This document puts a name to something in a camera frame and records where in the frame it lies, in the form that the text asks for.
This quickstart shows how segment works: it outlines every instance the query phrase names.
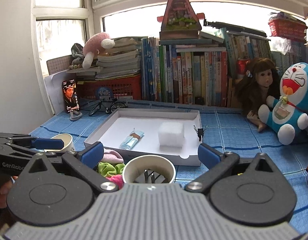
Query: green cloth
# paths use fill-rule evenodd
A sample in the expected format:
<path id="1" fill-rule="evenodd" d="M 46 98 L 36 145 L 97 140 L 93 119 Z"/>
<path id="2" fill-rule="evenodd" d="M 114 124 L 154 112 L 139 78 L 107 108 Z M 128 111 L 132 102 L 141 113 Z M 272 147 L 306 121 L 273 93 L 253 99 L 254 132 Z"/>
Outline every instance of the green cloth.
<path id="1" fill-rule="evenodd" d="M 118 163 L 114 166 L 109 163 L 99 163 L 98 173 L 101 174 L 103 177 L 110 178 L 114 175 L 122 174 L 124 167 L 124 163 Z"/>

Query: stuffed animal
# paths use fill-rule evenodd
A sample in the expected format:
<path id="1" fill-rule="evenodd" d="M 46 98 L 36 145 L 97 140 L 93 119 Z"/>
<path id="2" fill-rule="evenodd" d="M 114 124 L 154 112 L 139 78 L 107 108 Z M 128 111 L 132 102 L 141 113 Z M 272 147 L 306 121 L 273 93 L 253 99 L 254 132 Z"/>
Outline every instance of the stuffed animal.
<path id="1" fill-rule="evenodd" d="M 115 42 L 110 39 L 107 33 L 97 33 L 92 36 L 83 48 L 83 54 L 85 56 L 82 63 L 83 68 L 90 68 L 93 60 L 96 59 L 98 55 L 104 54 L 105 49 L 111 49 L 114 46 Z"/>
<path id="2" fill-rule="evenodd" d="M 280 81 L 280 99 L 268 96 L 258 110 L 259 118 L 275 132 L 284 145 L 308 126 L 308 64 L 290 66 Z"/>

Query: red soda can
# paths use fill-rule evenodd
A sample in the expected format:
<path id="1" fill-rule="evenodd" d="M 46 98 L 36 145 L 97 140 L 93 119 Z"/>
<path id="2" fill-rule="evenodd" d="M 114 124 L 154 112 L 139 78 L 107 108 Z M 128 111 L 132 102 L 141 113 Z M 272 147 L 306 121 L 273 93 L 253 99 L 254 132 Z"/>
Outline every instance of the red soda can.
<path id="1" fill-rule="evenodd" d="M 247 65 L 248 62 L 250 62 L 249 58 L 247 58 L 247 59 L 239 59 L 237 61 L 237 68 L 236 68 L 236 70 L 237 70 L 237 78 L 238 79 L 244 77 L 246 65 Z"/>

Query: white wall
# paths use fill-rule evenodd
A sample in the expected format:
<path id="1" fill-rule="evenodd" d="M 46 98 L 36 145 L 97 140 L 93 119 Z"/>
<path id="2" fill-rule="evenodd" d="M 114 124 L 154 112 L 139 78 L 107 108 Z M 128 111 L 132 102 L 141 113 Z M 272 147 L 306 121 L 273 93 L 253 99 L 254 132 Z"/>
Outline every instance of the white wall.
<path id="1" fill-rule="evenodd" d="M 50 117 L 34 64 L 31 0 L 0 0 L 0 132 L 30 133 Z"/>

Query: blue plush toy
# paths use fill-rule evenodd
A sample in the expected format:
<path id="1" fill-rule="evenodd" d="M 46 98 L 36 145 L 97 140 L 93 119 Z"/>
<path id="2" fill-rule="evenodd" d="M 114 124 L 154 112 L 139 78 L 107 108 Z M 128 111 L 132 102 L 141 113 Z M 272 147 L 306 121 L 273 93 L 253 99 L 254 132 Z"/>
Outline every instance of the blue plush toy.
<path id="1" fill-rule="evenodd" d="M 280 82 L 280 99 L 268 96 L 258 115 L 275 132 L 284 145 L 290 144 L 295 135 L 308 126 L 308 64 L 290 66 Z"/>

